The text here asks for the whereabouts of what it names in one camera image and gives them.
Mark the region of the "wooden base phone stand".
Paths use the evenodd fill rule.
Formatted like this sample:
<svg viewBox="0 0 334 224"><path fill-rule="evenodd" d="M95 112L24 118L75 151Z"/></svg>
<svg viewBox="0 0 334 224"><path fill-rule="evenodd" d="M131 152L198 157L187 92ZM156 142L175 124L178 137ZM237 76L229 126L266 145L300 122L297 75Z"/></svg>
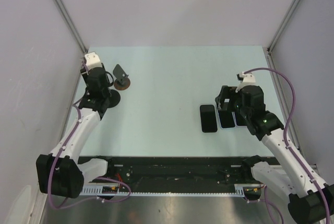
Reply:
<svg viewBox="0 0 334 224"><path fill-rule="evenodd" d="M115 77L114 88L116 90L126 90L130 87L130 79L128 78L128 74L122 69L120 64L116 64L113 69L113 75Z"/></svg>

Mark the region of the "aluminium corner post left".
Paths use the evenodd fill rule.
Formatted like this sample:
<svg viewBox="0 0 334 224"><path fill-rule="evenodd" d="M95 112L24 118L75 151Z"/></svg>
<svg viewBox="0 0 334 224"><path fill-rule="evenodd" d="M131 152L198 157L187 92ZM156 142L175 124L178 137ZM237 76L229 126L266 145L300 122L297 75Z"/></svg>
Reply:
<svg viewBox="0 0 334 224"><path fill-rule="evenodd" d="M81 52L83 54L88 52L87 47L85 46L85 43L77 29L77 27L75 26L74 21L72 20L68 9L66 8L65 3L63 2L63 0L53 0L56 8L58 9L65 25L67 26L70 34L73 36L76 44L78 45L78 47L80 48Z"/></svg>

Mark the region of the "light blue cased phone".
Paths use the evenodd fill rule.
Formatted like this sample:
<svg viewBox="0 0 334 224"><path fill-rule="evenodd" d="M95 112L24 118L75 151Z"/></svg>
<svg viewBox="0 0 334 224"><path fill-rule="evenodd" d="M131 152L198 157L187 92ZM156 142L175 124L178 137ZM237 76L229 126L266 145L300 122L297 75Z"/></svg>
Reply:
<svg viewBox="0 0 334 224"><path fill-rule="evenodd" d="M222 129L234 128L234 117L230 111L218 111L219 122Z"/></svg>

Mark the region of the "black phone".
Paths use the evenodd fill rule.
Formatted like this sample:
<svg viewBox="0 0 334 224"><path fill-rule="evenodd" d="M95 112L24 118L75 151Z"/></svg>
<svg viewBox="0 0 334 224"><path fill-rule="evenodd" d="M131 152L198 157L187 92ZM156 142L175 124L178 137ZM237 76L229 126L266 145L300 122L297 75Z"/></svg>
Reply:
<svg viewBox="0 0 334 224"><path fill-rule="evenodd" d="M216 133L218 130L215 109L212 104L200 106L201 130L203 133Z"/></svg>

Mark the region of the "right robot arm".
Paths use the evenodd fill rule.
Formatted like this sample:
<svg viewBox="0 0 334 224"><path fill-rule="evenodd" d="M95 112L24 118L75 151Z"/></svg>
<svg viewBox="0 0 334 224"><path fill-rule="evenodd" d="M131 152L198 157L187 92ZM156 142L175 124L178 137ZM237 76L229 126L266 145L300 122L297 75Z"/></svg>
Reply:
<svg viewBox="0 0 334 224"><path fill-rule="evenodd" d="M222 86L215 98L218 115L236 114L251 135L263 143L284 170L277 172L260 156L245 160L241 178L247 183L263 182L287 203L296 223L330 223L333 215L333 185L329 185L306 162L296 146L284 136L279 118L266 110L264 93L259 86L241 89Z"/></svg>

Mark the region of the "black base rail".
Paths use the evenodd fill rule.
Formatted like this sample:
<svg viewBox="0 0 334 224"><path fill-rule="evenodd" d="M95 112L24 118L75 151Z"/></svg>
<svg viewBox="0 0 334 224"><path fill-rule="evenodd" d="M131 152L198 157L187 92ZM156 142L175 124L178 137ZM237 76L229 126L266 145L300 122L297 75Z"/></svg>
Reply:
<svg viewBox="0 0 334 224"><path fill-rule="evenodd" d="M231 192L234 184L263 184L250 172L249 162L266 161L269 157L111 157L105 175L97 183L109 179L127 184L135 192L218 193Z"/></svg>

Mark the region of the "black clamp phone stand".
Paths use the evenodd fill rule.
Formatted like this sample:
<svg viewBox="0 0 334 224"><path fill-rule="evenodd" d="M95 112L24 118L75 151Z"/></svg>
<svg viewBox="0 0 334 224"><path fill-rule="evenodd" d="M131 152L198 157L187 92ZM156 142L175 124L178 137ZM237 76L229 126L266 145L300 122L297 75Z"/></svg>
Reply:
<svg viewBox="0 0 334 224"><path fill-rule="evenodd" d="M114 78L112 74L108 71L106 71L106 78L108 82L108 89L110 92L110 97L109 97L109 108L114 108L117 106L121 100L121 95L118 91L111 89L111 87L114 85Z"/></svg>

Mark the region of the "white cased phone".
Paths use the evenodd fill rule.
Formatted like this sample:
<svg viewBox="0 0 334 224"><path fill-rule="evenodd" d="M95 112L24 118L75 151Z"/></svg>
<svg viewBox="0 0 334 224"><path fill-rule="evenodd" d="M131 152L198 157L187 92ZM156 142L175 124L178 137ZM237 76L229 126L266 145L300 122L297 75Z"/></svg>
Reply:
<svg viewBox="0 0 334 224"><path fill-rule="evenodd" d="M245 119L238 112L234 112L234 117L235 117L235 125L237 127L246 126Z"/></svg>

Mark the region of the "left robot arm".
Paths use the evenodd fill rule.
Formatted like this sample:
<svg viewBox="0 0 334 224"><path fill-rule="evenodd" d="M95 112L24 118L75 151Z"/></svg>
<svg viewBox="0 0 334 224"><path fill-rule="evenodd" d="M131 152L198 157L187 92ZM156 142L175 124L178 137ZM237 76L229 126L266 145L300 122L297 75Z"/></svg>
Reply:
<svg viewBox="0 0 334 224"><path fill-rule="evenodd" d="M39 189L42 193L76 198L83 186L96 178L109 182L115 169L104 159L93 158L79 164L80 153L89 135L101 122L110 105L109 79L100 62L86 64L82 74L86 90L79 104L74 105L77 117L70 130L48 155L36 161Z"/></svg>

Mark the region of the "aluminium corner post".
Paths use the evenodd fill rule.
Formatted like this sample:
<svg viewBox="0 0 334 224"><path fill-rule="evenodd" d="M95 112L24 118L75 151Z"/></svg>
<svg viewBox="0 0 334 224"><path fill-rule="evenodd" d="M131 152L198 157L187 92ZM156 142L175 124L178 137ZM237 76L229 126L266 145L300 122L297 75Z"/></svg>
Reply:
<svg viewBox="0 0 334 224"><path fill-rule="evenodd" d="M292 0L292 3L290 4L287 12L285 13L283 20L279 24L278 29L276 30L272 40L270 41L270 44L267 46L266 50L270 54L275 46L277 45L279 39L281 38L282 34L284 33L284 30L286 29L288 23L292 19L294 13L296 12L297 8L299 7L299 4L302 0Z"/></svg>
<svg viewBox="0 0 334 224"><path fill-rule="evenodd" d="M53 0L56 8L58 9L65 25L67 26L70 34L73 36L76 44L78 45L78 47L80 48L81 52L83 54L88 52L87 47L85 46L85 43L77 29L77 27L75 26L74 21L72 20L68 9L66 8L65 3L63 2L63 0Z"/></svg>

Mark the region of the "aluminium corner post right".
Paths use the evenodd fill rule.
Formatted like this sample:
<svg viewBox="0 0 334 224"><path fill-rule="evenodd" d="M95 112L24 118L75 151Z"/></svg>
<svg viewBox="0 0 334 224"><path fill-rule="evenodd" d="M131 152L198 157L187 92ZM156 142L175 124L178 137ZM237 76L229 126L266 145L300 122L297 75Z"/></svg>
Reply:
<svg viewBox="0 0 334 224"><path fill-rule="evenodd" d="M277 45L279 39L281 38L282 34L284 33L284 30L286 29L288 23L292 19L294 13L296 12L297 8L299 7L299 4L302 0L292 0L292 3L290 4L287 12L285 13L283 20L279 24L278 29L276 30L272 40L270 41L270 44L267 46L266 50L270 54L275 46Z"/></svg>

